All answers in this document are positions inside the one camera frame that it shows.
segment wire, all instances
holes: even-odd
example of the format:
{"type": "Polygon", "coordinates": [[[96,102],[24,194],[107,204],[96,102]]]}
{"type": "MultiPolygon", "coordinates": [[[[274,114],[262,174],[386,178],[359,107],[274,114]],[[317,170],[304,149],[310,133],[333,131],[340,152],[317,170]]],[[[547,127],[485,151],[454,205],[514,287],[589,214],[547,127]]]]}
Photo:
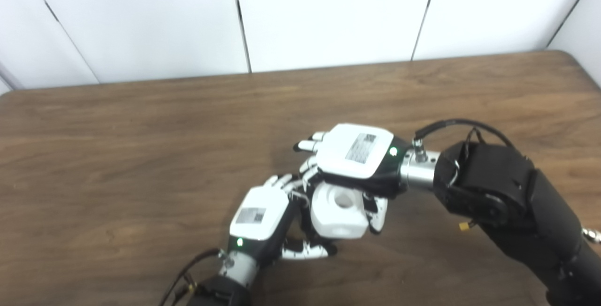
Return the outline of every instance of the wire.
{"type": "Polygon", "coordinates": [[[164,306],[165,302],[167,302],[169,295],[171,294],[171,292],[177,285],[178,281],[180,281],[180,279],[182,279],[182,277],[186,275],[186,273],[188,272],[189,269],[191,269],[199,261],[206,259],[208,257],[211,257],[212,255],[217,256],[217,255],[219,255],[220,252],[221,252],[221,250],[219,250],[218,248],[212,248],[210,250],[206,250],[206,251],[202,252],[201,254],[198,254],[196,257],[194,257],[194,259],[192,259],[189,263],[187,263],[186,266],[184,266],[184,268],[182,270],[180,270],[180,272],[177,274],[176,279],[173,281],[173,283],[171,283],[171,285],[169,285],[169,288],[167,289],[167,291],[165,291],[165,295],[163,295],[163,298],[161,298],[161,301],[159,302],[159,306],[164,306]]]}
{"type": "Polygon", "coordinates": [[[193,285],[182,285],[179,289],[173,292],[173,301],[171,302],[171,306],[176,306],[183,297],[186,297],[187,293],[194,290],[193,285]]]}
{"type": "Polygon", "coordinates": [[[465,139],[466,144],[469,144],[472,142],[472,135],[474,135],[474,133],[476,134],[476,137],[478,138],[479,143],[486,144],[484,137],[482,137],[482,133],[476,127],[473,127],[472,130],[470,130],[470,132],[468,133],[468,136],[465,139]]]}
{"type": "Polygon", "coordinates": [[[478,128],[481,128],[483,130],[486,130],[486,131],[492,133],[493,135],[496,135],[508,147],[515,148],[515,146],[513,146],[513,143],[511,143],[509,138],[507,138],[505,135],[503,135],[503,133],[501,131],[498,131],[497,129],[493,128],[492,126],[489,126],[488,124],[484,124],[482,122],[473,121],[473,120],[466,120],[463,118],[453,118],[451,120],[442,120],[442,121],[438,121],[438,122],[429,124],[428,126],[425,126],[421,129],[415,131],[415,139],[416,140],[424,139],[427,135],[430,135],[430,133],[433,133],[436,130],[440,130],[442,128],[446,128],[446,127],[452,126],[452,125],[476,126],[478,128]]]}

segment barcode label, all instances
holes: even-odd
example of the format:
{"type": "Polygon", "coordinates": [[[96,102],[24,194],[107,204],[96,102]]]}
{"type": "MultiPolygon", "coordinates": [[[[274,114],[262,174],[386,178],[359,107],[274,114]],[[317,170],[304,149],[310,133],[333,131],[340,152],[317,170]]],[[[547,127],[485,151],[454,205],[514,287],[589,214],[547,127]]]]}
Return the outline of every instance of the barcode label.
{"type": "Polygon", "coordinates": [[[371,150],[376,145],[376,135],[370,135],[369,133],[359,133],[357,139],[354,140],[353,146],[347,152],[345,159],[350,161],[365,164],[367,158],[370,156],[371,150]]]}
{"type": "Polygon", "coordinates": [[[240,211],[236,223],[261,223],[266,208],[245,207],[240,211]]]}

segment panel seam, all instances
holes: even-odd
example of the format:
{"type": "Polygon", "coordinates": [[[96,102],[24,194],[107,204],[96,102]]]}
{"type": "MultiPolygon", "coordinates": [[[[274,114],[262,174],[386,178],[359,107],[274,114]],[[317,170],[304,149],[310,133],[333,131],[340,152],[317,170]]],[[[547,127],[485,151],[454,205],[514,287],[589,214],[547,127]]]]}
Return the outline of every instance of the panel seam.
{"type": "Polygon", "coordinates": [[[247,60],[248,73],[252,74],[253,69],[251,67],[251,57],[248,53],[247,33],[244,29],[244,20],[242,19],[242,7],[240,6],[240,0],[236,1],[236,9],[238,11],[238,21],[240,22],[240,33],[242,34],[242,45],[244,46],[244,56],[247,60]]]}
{"type": "Polygon", "coordinates": [[[6,86],[7,86],[7,88],[11,90],[11,92],[12,92],[13,90],[16,90],[16,89],[17,89],[17,87],[16,87],[16,86],[14,86],[14,85],[13,85],[11,82],[7,81],[7,80],[6,80],[4,77],[2,77],[2,75],[0,75],[0,83],[2,83],[2,84],[4,84],[4,85],[6,85],[6,86]]]}
{"type": "Polygon", "coordinates": [[[411,60],[410,60],[410,61],[414,60],[415,51],[417,50],[417,45],[418,45],[418,43],[419,43],[419,37],[421,36],[421,30],[422,30],[422,29],[423,29],[423,27],[424,27],[425,16],[427,16],[427,15],[428,15],[428,9],[430,8],[430,2],[431,2],[431,1],[432,1],[432,0],[428,0],[427,4],[425,5],[425,9],[424,9],[424,15],[423,15],[423,17],[422,17],[422,19],[421,19],[421,24],[419,25],[419,31],[417,32],[417,38],[415,39],[415,45],[414,45],[413,52],[411,53],[411,60]]]}
{"type": "Polygon", "coordinates": [[[86,64],[86,66],[88,67],[88,69],[90,69],[90,72],[92,73],[93,77],[96,79],[96,82],[98,82],[98,84],[102,84],[102,82],[99,80],[99,78],[96,75],[96,73],[94,73],[94,70],[92,69],[92,66],[90,66],[90,63],[88,63],[88,60],[86,60],[86,58],[81,53],[81,51],[79,51],[79,48],[77,47],[77,45],[75,44],[75,42],[73,41],[73,39],[71,38],[71,36],[69,35],[69,33],[65,30],[65,27],[62,25],[62,23],[60,22],[60,20],[58,20],[58,17],[56,17],[56,14],[54,13],[54,11],[52,11],[52,9],[51,9],[50,5],[48,4],[47,0],[43,0],[43,2],[46,4],[46,7],[49,9],[49,11],[54,16],[54,19],[56,20],[56,22],[58,22],[58,25],[61,26],[62,31],[65,33],[65,35],[67,35],[67,38],[69,39],[69,41],[71,42],[71,44],[75,48],[75,51],[77,51],[77,53],[79,54],[79,56],[81,57],[81,59],[83,60],[83,62],[86,64]]]}
{"type": "Polygon", "coordinates": [[[549,47],[549,45],[551,44],[551,42],[553,41],[553,39],[555,39],[555,37],[557,36],[557,33],[560,32],[560,30],[562,30],[562,27],[565,24],[565,21],[572,14],[572,12],[574,11],[574,9],[578,5],[578,2],[580,2],[580,0],[576,0],[576,2],[574,2],[574,4],[571,6],[570,11],[568,11],[567,15],[565,15],[562,23],[560,23],[560,25],[558,26],[557,30],[551,36],[551,39],[549,40],[549,42],[547,42],[547,45],[545,46],[545,49],[547,49],[549,47]]]}

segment white finger segment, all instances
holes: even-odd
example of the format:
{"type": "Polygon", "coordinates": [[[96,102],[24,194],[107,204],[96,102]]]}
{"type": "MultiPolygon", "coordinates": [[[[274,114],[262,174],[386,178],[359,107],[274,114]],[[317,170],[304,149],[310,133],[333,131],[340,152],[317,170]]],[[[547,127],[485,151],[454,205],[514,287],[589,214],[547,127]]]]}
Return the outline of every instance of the white finger segment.
{"type": "Polygon", "coordinates": [[[300,141],[298,148],[309,152],[317,152],[321,142],[318,141],[300,141]]]}
{"type": "Polygon", "coordinates": [[[313,168],[309,169],[305,174],[303,174],[302,184],[303,184],[303,189],[305,189],[305,191],[307,190],[307,184],[309,184],[309,181],[311,180],[311,178],[313,178],[318,173],[319,173],[319,169],[317,167],[313,167],[313,168]]]}
{"type": "Polygon", "coordinates": [[[317,156],[313,155],[307,158],[305,162],[303,162],[303,164],[300,166],[299,172],[305,173],[305,171],[309,170],[312,167],[315,167],[315,165],[317,165],[317,156]]]}
{"type": "Polygon", "coordinates": [[[303,250],[301,252],[294,252],[286,248],[282,249],[282,259],[287,260],[307,260],[325,257],[328,257],[328,251],[323,246],[310,247],[306,241],[303,241],[303,250]]]}
{"type": "Polygon", "coordinates": [[[294,180],[286,184],[282,189],[284,192],[288,193],[296,188],[302,187],[302,179],[294,180]]]}
{"type": "Polygon", "coordinates": [[[269,177],[266,181],[265,184],[263,184],[263,186],[273,186],[273,184],[277,181],[277,175],[274,174],[273,176],[269,177]]]}
{"type": "Polygon", "coordinates": [[[318,131],[311,136],[311,139],[314,141],[322,141],[326,134],[327,134],[326,131],[318,131]]]}
{"type": "Polygon", "coordinates": [[[376,201],[376,206],[378,207],[378,212],[369,212],[370,225],[376,231],[376,233],[380,233],[384,228],[384,222],[386,220],[386,211],[388,210],[388,199],[383,197],[374,197],[376,201]]]}
{"type": "Polygon", "coordinates": [[[292,174],[285,174],[282,176],[282,178],[278,179],[274,184],[273,187],[274,188],[278,188],[281,189],[283,188],[284,185],[286,185],[287,182],[289,182],[292,179],[292,174]]]}

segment wooden table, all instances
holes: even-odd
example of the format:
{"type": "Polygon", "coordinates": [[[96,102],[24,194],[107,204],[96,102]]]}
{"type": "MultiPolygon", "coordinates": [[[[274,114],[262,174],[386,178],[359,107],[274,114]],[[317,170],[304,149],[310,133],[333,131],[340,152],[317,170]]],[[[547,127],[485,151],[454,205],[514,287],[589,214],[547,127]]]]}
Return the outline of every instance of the wooden table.
{"type": "MultiPolygon", "coordinates": [[[[504,131],[601,229],[601,92],[560,52],[11,92],[0,99],[0,305],[154,305],[194,254],[225,246],[251,186],[298,169],[308,155],[296,141],[338,122],[409,139],[456,116],[504,131]]],[[[406,193],[382,235],[266,270],[255,303],[545,304],[528,270],[460,221],[406,193]]]]}

